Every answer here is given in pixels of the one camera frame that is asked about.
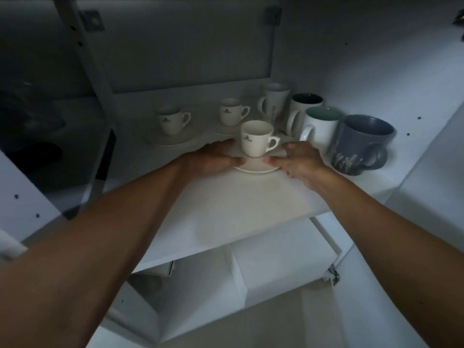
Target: hand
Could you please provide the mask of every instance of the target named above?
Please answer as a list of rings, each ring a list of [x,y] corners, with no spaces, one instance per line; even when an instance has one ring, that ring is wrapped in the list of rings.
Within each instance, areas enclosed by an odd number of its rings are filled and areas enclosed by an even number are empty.
[[[306,187],[315,189],[316,178],[320,173],[329,173],[332,170],[322,161],[319,150],[307,141],[287,143],[283,147],[290,152],[288,157],[267,156],[264,162],[269,166],[281,167],[289,178],[302,180]]]
[[[234,142],[235,139],[215,141],[197,151],[183,154],[180,158],[187,161],[195,176],[218,174],[229,168],[241,166],[247,161],[243,157],[231,157],[224,154],[224,151],[227,151]]]

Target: person's left hand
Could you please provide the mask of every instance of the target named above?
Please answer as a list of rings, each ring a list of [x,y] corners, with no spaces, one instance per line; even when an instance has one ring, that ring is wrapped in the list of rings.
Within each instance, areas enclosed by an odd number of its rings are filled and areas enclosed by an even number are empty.
[[[181,156],[186,159],[196,176],[218,174],[231,167],[243,165],[247,160],[244,157],[232,157],[224,154],[235,142],[235,139],[215,141],[206,144],[197,151],[188,152]]]

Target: forearm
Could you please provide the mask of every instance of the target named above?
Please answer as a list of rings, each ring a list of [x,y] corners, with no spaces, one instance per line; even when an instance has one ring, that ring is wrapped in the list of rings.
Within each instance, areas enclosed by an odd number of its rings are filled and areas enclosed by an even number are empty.
[[[464,255],[334,171],[321,174],[316,191],[427,343],[458,344],[462,335],[456,333],[464,328]]]
[[[151,172],[16,260],[0,278],[6,346],[85,346],[191,175],[179,160]]]

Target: person's left arm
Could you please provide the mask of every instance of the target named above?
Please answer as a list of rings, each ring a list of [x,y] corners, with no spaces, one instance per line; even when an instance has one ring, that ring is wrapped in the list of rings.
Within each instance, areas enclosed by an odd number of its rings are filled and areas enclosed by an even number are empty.
[[[244,163],[207,144],[103,196],[0,274],[5,347],[85,347],[184,187]]]

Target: white mug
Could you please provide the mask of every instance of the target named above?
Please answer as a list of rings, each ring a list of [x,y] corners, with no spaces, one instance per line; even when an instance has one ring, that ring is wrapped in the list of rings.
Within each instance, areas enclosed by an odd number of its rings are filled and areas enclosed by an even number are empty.
[[[287,84],[270,82],[263,85],[263,91],[264,96],[258,99],[258,111],[264,115],[267,121],[275,124],[285,108],[290,87]]]
[[[312,107],[305,110],[300,141],[309,141],[322,155],[327,152],[332,136],[343,113],[328,107]]]
[[[298,137],[301,134],[305,111],[310,107],[322,106],[324,99],[319,95],[299,93],[291,97],[289,117],[285,132],[290,137]]]
[[[155,113],[158,115],[161,129],[166,135],[176,135],[182,132],[192,117],[190,112],[181,112],[181,108],[178,106],[165,106],[155,110]]]
[[[268,151],[275,149],[280,138],[273,136],[274,128],[268,122],[248,121],[242,124],[241,129],[242,150],[248,156],[261,157]]]
[[[219,115],[224,126],[233,127],[250,113],[250,106],[242,106],[240,100],[223,99],[219,103]]]

